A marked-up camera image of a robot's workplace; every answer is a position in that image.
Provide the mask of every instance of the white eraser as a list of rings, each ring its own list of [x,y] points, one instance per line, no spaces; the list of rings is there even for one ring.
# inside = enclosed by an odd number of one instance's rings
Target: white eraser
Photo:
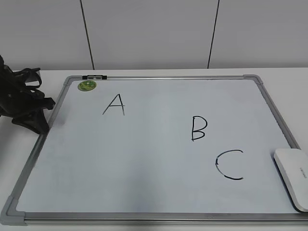
[[[274,159],[294,205],[308,212],[308,156],[299,149],[276,149]]]

